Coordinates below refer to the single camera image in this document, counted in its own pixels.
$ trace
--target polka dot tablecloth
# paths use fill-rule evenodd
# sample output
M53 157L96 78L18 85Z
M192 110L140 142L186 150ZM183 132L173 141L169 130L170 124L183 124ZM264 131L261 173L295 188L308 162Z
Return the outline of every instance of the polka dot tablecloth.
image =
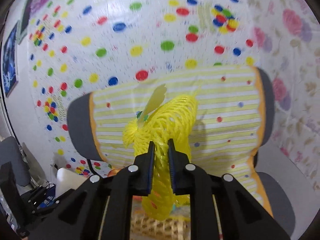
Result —
M273 81L272 140L318 192L319 29L304 0L50 0L28 27L38 132L87 176L66 123L75 98L180 69L256 65ZM101 174L112 168L93 164Z

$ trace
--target striped cloth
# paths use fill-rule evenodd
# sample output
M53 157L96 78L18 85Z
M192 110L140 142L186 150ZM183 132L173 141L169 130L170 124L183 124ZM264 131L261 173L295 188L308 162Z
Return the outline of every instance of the striped cloth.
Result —
M164 103L178 95L196 93L197 119L189 136L192 163L212 175L232 174L271 214L252 161L265 126L263 87L254 67L181 70L93 92L91 126L100 156L116 168L133 163L133 148L124 148L122 131L161 84L167 88Z

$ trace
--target yellow netting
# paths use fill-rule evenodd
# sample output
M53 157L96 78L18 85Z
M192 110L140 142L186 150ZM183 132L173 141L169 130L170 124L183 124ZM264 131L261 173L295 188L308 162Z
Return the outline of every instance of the yellow netting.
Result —
M152 191L142 198L145 212L157 220L169 217L173 204L189 202L189 196L176 196L171 189L168 165L168 140L173 139L177 151L188 155L191 150L188 136L196 121L197 100L195 96L181 95L159 107L138 129L137 119L127 124L123 132L123 142L127 147L133 143L135 156L148 151L149 142L155 143L155 167Z

